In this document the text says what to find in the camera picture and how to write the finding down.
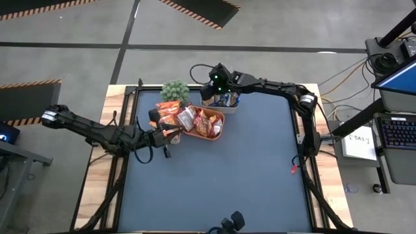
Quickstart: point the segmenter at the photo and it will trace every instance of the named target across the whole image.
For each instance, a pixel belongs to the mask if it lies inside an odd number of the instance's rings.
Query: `orange basket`
[[[221,118],[221,120],[222,120],[221,131],[218,134],[218,136],[216,136],[214,138],[208,138],[208,137],[204,137],[204,136],[200,135],[200,133],[196,130],[195,127],[192,130],[190,130],[189,132],[184,131],[183,133],[186,134],[186,135],[190,135],[190,136],[193,136],[193,137],[198,137],[198,138],[204,139],[204,140],[218,140],[218,138],[220,138],[221,133],[222,133],[222,130],[224,128],[224,122],[225,122],[225,116],[224,116],[224,114],[222,114],[219,111],[210,110],[210,109],[206,109],[206,108],[202,108],[202,107],[196,107],[194,105],[193,105],[193,107],[195,108],[195,111],[196,112],[199,112],[200,110],[203,110],[203,112],[207,115],[208,118],[211,117],[211,116],[214,116],[214,115],[219,116]]]

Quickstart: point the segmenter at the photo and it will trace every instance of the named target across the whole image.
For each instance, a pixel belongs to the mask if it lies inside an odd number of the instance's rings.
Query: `monitor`
[[[416,95],[416,56],[401,64],[396,71],[377,79],[373,88]]]

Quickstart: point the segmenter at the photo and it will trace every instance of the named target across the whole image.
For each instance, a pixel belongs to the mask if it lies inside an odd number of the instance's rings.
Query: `concrete floor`
[[[0,21],[0,42],[54,42],[120,44],[133,0],[99,0],[26,18]],[[383,36],[414,4],[410,0],[233,0],[242,10],[216,31],[156,1],[141,0],[130,44],[324,47],[363,49],[364,40]],[[74,112],[99,120],[118,49],[64,49],[0,47],[0,85],[62,79],[60,103]],[[319,83],[362,59],[364,54],[278,52],[127,50],[118,84],[146,84],[170,79],[191,83],[189,68],[196,63],[223,62],[231,70],[258,77],[296,83]],[[206,78],[205,70],[195,71]],[[325,92],[346,74],[321,87]],[[327,95],[341,99],[360,90],[359,72]],[[365,108],[370,92],[340,104]],[[325,105],[326,112],[332,111]],[[347,120],[356,112],[341,110]],[[90,147],[66,130],[40,125],[20,127],[20,146],[53,157],[50,168],[36,166],[36,179],[28,181],[18,203],[13,227],[29,233],[67,231],[79,195]],[[344,183],[359,187],[347,199],[354,226],[365,231],[414,233],[416,187],[394,185],[392,194],[371,192],[377,183],[375,169],[341,167]]]

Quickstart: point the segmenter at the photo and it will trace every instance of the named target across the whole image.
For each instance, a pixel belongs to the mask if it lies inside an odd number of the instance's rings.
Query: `small red object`
[[[298,168],[298,165],[294,165],[293,167],[292,167],[292,174],[294,174],[295,172],[296,172],[296,169]]]

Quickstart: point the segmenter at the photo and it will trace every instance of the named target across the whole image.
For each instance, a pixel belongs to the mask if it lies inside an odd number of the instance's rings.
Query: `green plant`
[[[187,103],[189,101],[189,88],[184,81],[173,80],[165,83],[161,91],[163,101],[177,101]]]

